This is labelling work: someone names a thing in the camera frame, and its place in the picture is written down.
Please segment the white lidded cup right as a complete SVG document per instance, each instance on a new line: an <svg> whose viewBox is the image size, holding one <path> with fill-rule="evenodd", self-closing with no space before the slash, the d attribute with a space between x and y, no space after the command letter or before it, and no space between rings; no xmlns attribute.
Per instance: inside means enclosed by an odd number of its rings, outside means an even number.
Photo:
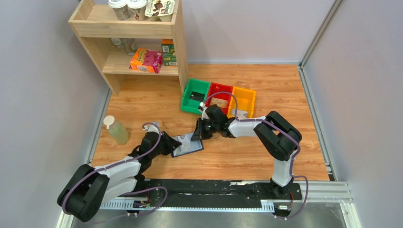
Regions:
<svg viewBox="0 0 403 228"><path fill-rule="evenodd" d="M136 20L144 21L147 19L145 15L147 0L129 0L127 5L132 10Z"/></svg>

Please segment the red plastic bin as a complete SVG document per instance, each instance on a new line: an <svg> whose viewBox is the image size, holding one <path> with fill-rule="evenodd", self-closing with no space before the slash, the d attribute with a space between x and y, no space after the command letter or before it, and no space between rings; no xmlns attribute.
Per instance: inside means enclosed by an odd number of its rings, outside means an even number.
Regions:
<svg viewBox="0 0 403 228"><path fill-rule="evenodd" d="M207 97L210 97L212 94L217 93L217 92L225 92L225 93L219 93L217 95L214 95L213 97L220 98L220 99L226 99L228 101L227 107L225 109L221 108L221 110L225 114L228 114L229 104L232 99L232 96L229 94L231 94L232 91L233 91L233 87L230 85L223 85L223 84L211 82ZM205 102L206 107L211 106L210 99Z"/></svg>

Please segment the navy blue card holder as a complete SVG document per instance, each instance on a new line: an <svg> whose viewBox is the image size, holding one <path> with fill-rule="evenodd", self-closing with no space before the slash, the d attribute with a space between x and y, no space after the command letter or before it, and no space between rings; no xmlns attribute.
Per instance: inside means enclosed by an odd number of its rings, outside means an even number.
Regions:
<svg viewBox="0 0 403 228"><path fill-rule="evenodd" d="M188 133L173 137L174 140L181 143L181 145L171 153L173 158L204 150L202 141L192 141L192 136L193 133Z"/></svg>

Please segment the wooden shelf unit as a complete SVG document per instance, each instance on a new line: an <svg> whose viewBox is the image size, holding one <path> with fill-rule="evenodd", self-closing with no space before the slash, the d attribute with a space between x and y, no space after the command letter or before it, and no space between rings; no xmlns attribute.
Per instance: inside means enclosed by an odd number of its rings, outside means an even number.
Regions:
<svg viewBox="0 0 403 228"><path fill-rule="evenodd" d="M150 40L173 39L177 65L163 66L159 75L178 76L181 91L185 91L189 72L181 1L175 2L171 21L161 22L137 21L133 17L118 20L107 4L83 0L68 22L113 95L119 95L126 76L150 76L152 73L132 70L131 57L124 50L117 49L112 38L135 38L139 48L155 51L161 51L162 47L160 43L149 43Z"/></svg>

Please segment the green plastic bin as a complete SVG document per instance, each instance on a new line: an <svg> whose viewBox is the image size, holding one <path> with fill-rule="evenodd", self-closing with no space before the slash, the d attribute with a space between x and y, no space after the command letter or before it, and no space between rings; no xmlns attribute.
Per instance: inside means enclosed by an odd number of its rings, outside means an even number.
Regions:
<svg viewBox="0 0 403 228"><path fill-rule="evenodd" d="M190 78L181 101L181 110L201 115L200 103L207 98L211 83L208 81Z"/></svg>

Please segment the chocolate pudding cup pack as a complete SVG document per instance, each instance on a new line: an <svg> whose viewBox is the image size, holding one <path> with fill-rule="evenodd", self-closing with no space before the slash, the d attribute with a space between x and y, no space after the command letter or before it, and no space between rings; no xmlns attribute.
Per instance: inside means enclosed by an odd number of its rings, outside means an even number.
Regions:
<svg viewBox="0 0 403 228"><path fill-rule="evenodd" d="M172 19L174 7L174 0L148 0L145 16L158 18L163 22L169 22Z"/></svg>

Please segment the clear bottle on shelf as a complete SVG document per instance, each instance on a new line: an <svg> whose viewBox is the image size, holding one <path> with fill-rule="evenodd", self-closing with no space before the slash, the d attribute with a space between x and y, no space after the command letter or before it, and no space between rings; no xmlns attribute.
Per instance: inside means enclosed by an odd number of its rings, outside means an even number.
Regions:
<svg viewBox="0 0 403 228"><path fill-rule="evenodd" d="M138 50L134 38L111 38L111 41L118 50L124 50L130 56L133 56Z"/></svg>

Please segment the white lidded cup left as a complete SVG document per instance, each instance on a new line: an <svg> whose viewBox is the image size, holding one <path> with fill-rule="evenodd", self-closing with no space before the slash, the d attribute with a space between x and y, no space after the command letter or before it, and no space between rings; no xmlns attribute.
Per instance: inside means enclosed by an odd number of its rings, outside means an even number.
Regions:
<svg viewBox="0 0 403 228"><path fill-rule="evenodd" d="M118 20L127 20L130 18L127 0L109 0L108 5L113 9Z"/></svg>

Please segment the orange pink snack box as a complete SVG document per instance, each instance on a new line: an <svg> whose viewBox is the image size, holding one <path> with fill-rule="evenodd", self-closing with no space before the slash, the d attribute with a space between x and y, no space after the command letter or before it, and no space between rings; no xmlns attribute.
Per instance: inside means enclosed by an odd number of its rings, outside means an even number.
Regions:
<svg viewBox="0 0 403 228"><path fill-rule="evenodd" d="M163 65L163 52L138 48L130 61L132 70L158 74Z"/></svg>

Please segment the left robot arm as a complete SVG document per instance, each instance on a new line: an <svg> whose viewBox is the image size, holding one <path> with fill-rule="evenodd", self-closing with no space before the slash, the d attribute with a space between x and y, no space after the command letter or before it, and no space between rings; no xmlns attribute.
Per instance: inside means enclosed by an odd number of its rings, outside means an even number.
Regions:
<svg viewBox="0 0 403 228"><path fill-rule="evenodd" d="M145 191L144 176L159 155L169 155L182 143L166 132L147 132L141 144L123 159L109 165L91 167L79 166L60 193L57 204L66 214L82 222L88 222L101 205L114 198L130 193L134 197Z"/></svg>

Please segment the gold card in bin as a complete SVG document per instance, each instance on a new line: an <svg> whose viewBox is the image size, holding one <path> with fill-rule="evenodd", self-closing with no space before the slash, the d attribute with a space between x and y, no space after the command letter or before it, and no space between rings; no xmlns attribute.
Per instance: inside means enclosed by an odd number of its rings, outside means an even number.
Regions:
<svg viewBox="0 0 403 228"><path fill-rule="evenodd" d="M211 105L217 105L219 108L225 109L227 107L228 101L226 99L220 99L213 97L210 99Z"/></svg>

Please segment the white lidded cup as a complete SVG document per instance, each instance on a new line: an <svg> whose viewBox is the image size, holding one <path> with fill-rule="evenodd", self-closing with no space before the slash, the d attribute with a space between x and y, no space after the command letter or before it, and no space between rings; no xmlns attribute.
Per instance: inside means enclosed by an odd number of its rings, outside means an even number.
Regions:
<svg viewBox="0 0 403 228"><path fill-rule="evenodd" d="M108 5L113 9L118 20L127 20L130 18L127 0L109 0Z"/></svg>
<svg viewBox="0 0 403 228"><path fill-rule="evenodd" d="M132 10L136 20L144 21L147 19L145 15L147 0L129 0L127 5Z"/></svg>

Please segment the silver VIP card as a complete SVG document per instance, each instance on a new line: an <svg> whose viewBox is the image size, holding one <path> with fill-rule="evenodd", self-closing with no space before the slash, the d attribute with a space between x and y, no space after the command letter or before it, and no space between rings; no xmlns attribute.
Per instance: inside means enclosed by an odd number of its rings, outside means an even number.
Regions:
<svg viewBox="0 0 403 228"><path fill-rule="evenodd" d="M232 109L231 110L231 115L234 116L234 117L236 116L239 119L245 119L245 118L248 118L249 113L247 111L244 111L244 110L237 110L237 113L235 115L235 109Z"/></svg>

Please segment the black card in bin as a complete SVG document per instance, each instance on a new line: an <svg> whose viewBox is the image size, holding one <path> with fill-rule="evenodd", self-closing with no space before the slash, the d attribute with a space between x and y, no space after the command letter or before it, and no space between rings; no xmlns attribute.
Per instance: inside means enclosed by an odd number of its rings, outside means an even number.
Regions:
<svg viewBox="0 0 403 228"><path fill-rule="evenodd" d="M204 97L205 97L205 94L199 93L199 92L196 92L196 91L192 91L190 96L189 96L189 99L194 100L194 101L198 101L198 102L203 102Z"/></svg>

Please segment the green liquid bottle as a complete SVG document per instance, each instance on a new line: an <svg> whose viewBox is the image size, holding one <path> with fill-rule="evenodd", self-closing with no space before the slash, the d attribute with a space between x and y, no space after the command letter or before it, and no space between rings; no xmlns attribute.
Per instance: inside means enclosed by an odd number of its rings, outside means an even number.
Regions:
<svg viewBox="0 0 403 228"><path fill-rule="evenodd" d="M129 140L128 130L124 125L112 115L108 115L103 119L103 124L106 126L108 133L119 145L125 145Z"/></svg>

